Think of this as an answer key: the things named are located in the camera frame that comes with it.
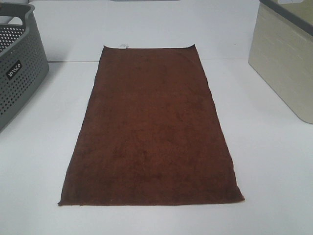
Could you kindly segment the brown towel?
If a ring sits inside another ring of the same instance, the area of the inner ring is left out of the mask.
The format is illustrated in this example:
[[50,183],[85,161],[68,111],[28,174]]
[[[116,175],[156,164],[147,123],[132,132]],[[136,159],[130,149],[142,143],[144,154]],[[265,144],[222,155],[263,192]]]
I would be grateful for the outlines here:
[[104,47],[59,206],[243,200],[196,47]]

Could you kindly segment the white towel care label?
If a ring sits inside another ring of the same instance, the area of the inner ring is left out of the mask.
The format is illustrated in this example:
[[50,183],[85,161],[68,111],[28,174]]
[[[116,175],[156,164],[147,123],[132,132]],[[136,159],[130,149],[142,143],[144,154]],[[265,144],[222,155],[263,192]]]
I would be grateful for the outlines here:
[[121,49],[127,49],[128,47],[129,47],[128,44],[121,44],[121,45],[119,46],[119,48],[121,48]]

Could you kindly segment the beige storage bin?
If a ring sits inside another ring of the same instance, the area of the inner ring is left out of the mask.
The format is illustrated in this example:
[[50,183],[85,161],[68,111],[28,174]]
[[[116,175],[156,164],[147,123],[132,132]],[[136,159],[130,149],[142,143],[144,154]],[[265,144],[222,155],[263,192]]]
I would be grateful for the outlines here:
[[313,122],[313,2],[262,0],[248,63],[295,115]]

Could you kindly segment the grey perforated plastic basket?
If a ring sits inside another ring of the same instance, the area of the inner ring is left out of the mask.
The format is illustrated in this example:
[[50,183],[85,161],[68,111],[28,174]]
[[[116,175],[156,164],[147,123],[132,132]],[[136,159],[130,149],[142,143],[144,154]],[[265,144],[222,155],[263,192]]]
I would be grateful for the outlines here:
[[3,129],[36,92],[49,71],[30,4],[0,4],[0,14],[22,24],[0,25],[0,127]]

